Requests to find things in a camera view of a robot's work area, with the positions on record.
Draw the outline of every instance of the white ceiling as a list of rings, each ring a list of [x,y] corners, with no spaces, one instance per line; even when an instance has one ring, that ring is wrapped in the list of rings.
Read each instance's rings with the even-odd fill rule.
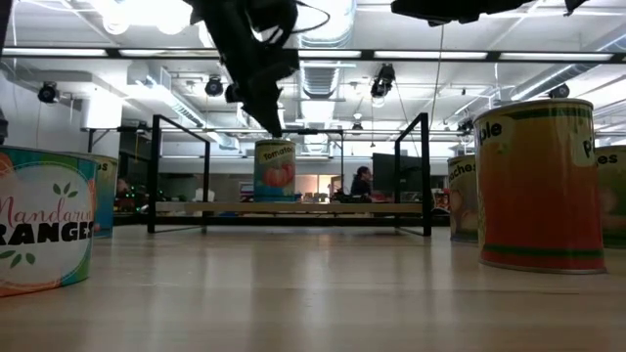
[[[63,8],[61,1],[38,1],[47,7]],[[443,27],[429,27],[426,22],[393,15],[388,12],[384,0],[359,0],[349,47],[354,49],[439,49],[440,35],[444,30],[443,48],[457,50],[537,50],[537,51],[580,51],[593,50],[595,42],[620,25],[626,34],[626,4],[623,0],[591,0],[579,9],[580,15],[564,18],[562,0],[543,1],[538,7],[534,3],[504,15],[483,17],[481,21],[469,24],[451,23]],[[315,6],[316,0],[307,3]],[[74,4],[89,9],[83,2]],[[533,9],[528,17],[523,17],[528,9]],[[121,46],[121,47],[201,47],[199,29],[196,26],[185,28],[177,35],[162,34],[153,26],[131,26],[121,35],[110,35],[102,29],[102,19],[98,13],[75,14],[68,11],[53,11],[28,2],[15,6],[15,34],[9,27],[6,45],[19,46]],[[111,85],[132,95],[132,89],[125,85],[129,61],[115,60],[20,60],[20,64],[31,69],[42,70],[84,70],[92,72]],[[200,83],[210,74],[219,74],[220,68],[213,61],[157,61],[154,66],[164,66],[173,74],[174,86],[197,110],[235,111],[235,105],[227,105],[222,97],[208,98],[195,94],[188,87],[188,81]],[[437,78],[437,63],[394,63],[398,87],[386,97],[385,105],[372,109],[367,92],[370,79],[377,72],[380,63],[358,62],[354,67],[345,68],[339,90],[339,102],[335,105],[334,118],[344,121],[345,127],[352,122],[355,112],[363,114],[363,120],[374,118],[375,128],[396,129],[404,125],[405,118],[413,118],[421,111],[431,112],[435,92],[435,81],[439,82],[439,96],[434,110],[435,128],[443,128],[440,121],[449,117],[460,107],[469,103],[485,89],[496,85],[516,86],[552,65],[543,64],[452,64],[440,66]],[[579,96],[625,74],[624,66],[601,66],[592,69],[568,82],[572,97]],[[298,116],[297,75],[284,80],[284,93],[281,102],[285,105],[286,121]],[[357,94],[349,85],[359,82],[363,95]],[[615,94],[602,91],[583,96],[597,107],[610,104],[618,98]],[[147,118],[154,112],[172,115],[168,107],[151,102],[150,99],[137,99],[136,109],[125,109],[126,117]],[[236,119],[221,115],[213,118],[217,126],[232,127]]]

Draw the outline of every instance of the woman with dark hair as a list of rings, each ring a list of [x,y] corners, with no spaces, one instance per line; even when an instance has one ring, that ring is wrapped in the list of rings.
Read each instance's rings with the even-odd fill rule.
[[[356,175],[352,181],[350,194],[353,196],[370,196],[372,194],[372,172],[367,166],[361,166],[356,170]]]

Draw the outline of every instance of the ceiling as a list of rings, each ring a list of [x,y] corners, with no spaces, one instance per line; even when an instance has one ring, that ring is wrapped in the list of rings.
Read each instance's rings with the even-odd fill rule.
[[[483,17],[479,22],[451,23],[429,27],[426,22],[397,16],[389,12],[388,0],[358,0],[352,37],[348,48],[376,50],[523,50],[523,51],[594,51],[604,36],[615,30],[626,34],[626,4],[622,0],[592,0],[574,16],[565,18],[562,0],[545,0],[526,4],[518,10]],[[308,0],[313,6],[328,6],[328,0]],[[75,9],[84,12],[73,12]],[[202,47],[200,29],[188,26],[176,35],[163,34],[153,25],[131,25],[120,35],[103,29],[100,13],[87,0],[23,0],[14,6],[15,27],[10,25],[6,45],[50,47],[128,47],[166,48]],[[288,46],[297,46],[291,40]],[[335,128],[349,128],[354,113],[361,113],[364,126],[375,129],[402,129],[417,113],[434,112],[432,128],[444,129],[446,122],[460,108],[494,87],[515,87],[545,70],[551,64],[458,64],[458,63],[393,63],[397,84],[385,98],[381,108],[373,108],[369,89],[380,63],[342,62],[339,90],[332,120]],[[43,60],[19,59],[19,65],[36,70],[86,71],[118,89],[128,103],[125,118],[149,119],[153,113],[173,115],[162,102],[150,97],[137,97],[133,87],[126,84],[126,60]],[[222,74],[216,61],[154,60],[151,67],[165,67],[172,74],[172,90],[216,127],[237,127],[237,106],[226,104],[223,97],[210,98],[203,83],[211,74]],[[597,108],[623,99],[614,93],[626,88],[620,80],[624,66],[599,66],[567,82],[570,97],[592,101]],[[301,117],[299,75],[280,82],[284,88],[280,102],[285,107],[285,122]],[[615,83],[591,94],[585,94],[607,82]],[[626,110],[618,110],[602,124],[626,121]]]

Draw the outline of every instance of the computer monitor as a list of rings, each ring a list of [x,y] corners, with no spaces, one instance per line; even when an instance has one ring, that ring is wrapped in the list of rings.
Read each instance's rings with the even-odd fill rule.
[[[372,155],[374,166],[374,191],[393,194],[395,191],[395,155]],[[400,192],[422,193],[422,158],[400,156]]]

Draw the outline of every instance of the black metal table frame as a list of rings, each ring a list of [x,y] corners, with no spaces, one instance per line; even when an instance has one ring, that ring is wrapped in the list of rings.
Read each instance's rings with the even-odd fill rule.
[[[271,218],[259,218],[259,217],[237,217],[237,218],[228,218],[228,217],[213,217],[210,216],[210,213],[203,212],[202,217],[191,217],[191,216],[157,216],[157,197],[158,194],[158,163],[160,160],[160,152],[161,152],[161,137],[162,137],[162,129],[161,123],[166,122],[177,129],[193,136],[194,138],[200,140],[204,143],[204,166],[203,166],[203,177],[202,177],[202,201],[208,201],[208,190],[209,190],[209,173],[210,173],[210,154],[211,147],[210,141],[196,134],[194,131],[186,128],[179,123],[167,118],[165,116],[156,114],[153,116],[153,125],[147,129],[141,128],[142,130],[147,130],[152,133],[152,143],[151,143],[151,153],[150,159],[148,160],[148,182],[147,189],[149,195],[149,206],[148,206],[148,215],[147,216],[139,216],[137,219],[140,219],[142,223],[146,223],[148,225],[148,232],[150,234],[154,234],[157,232],[157,225],[197,225],[205,227],[207,225],[213,226],[373,226],[373,227],[394,227],[396,230],[409,232],[412,234],[417,234],[425,237],[431,236],[431,227],[432,227],[432,215],[430,206],[423,207],[423,215],[422,218],[418,217],[399,217],[394,216],[394,218],[341,218],[341,217],[333,217],[333,218],[307,218],[307,217],[271,217]],[[400,144],[404,140],[406,136],[408,136],[415,127],[421,124],[421,141],[422,141],[422,188],[423,190],[430,190],[430,163],[429,163],[429,155],[430,149],[428,144],[428,114],[420,113],[414,120],[411,122],[407,128],[398,136],[395,140],[395,169],[394,169],[394,178],[395,178],[395,190],[394,190],[394,199],[395,202],[401,201],[401,186],[400,186]],[[89,146],[88,151],[91,153],[94,144],[96,144],[99,139],[94,141],[94,135],[96,131],[104,131],[108,133],[109,131],[116,132],[135,132],[139,128],[135,127],[118,127],[111,129],[83,129],[89,133]],[[332,129],[332,130],[316,130],[316,129],[300,129],[300,130],[283,130],[284,134],[296,133],[299,135],[310,135],[310,134],[338,134],[340,136],[340,145],[341,156],[340,156],[340,176],[341,176],[341,185],[343,185],[344,172],[343,172],[343,142],[345,139],[345,133],[341,129]],[[432,194],[431,192],[424,192],[424,204],[431,204],[432,202]],[[422,226],[424,227],[423,232],[416,232],[413,230],[409,230],[407,226]]]

